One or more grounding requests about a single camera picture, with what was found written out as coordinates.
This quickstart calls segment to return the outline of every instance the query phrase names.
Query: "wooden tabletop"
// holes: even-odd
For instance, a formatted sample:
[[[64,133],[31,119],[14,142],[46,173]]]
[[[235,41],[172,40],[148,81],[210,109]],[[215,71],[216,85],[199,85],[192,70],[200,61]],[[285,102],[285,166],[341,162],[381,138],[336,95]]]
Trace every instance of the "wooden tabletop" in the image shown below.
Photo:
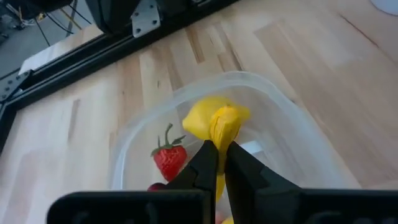
[[[100,33],[89,27],[21,72]],[[396,189],[397,40],[398,17],[368,0],[237,2],[20,110],[0,157],[0,220],[43,223],[59,196],[108,189],[114,144],[131,118],[230,70],[267,78],[310,114],[346,187]],[[302,165],[281,156],[281,167]],[[129,168],[145,175],[140,164]]]

